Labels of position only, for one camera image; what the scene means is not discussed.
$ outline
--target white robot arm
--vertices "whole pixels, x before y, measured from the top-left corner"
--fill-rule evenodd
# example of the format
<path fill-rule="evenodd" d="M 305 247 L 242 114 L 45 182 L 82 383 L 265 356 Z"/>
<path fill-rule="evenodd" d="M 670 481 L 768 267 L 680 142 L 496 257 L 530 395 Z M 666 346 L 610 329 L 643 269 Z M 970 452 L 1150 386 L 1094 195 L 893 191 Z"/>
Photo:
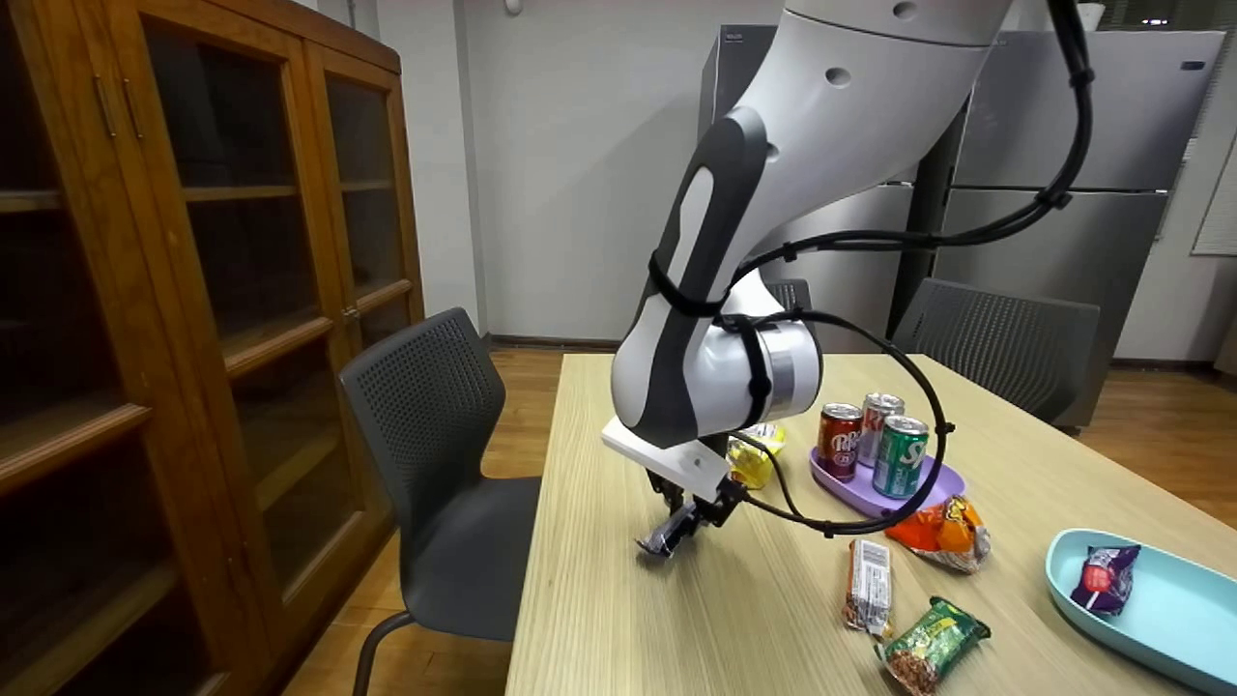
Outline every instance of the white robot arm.
<path fill-rule="evenodd" d="M 614 356 L 618 418 L 604 438 L 654 481 L 716 503 L 719 438 L 817 402 L 802 325 L 735 331 L 716 318 L 779 314 L 757 269 L 741 273 L 753 247 L 908 168 L 961 109 L 1006 12 L 1010 0 L 787 0 L 753 86 L 688 161 Z"/>

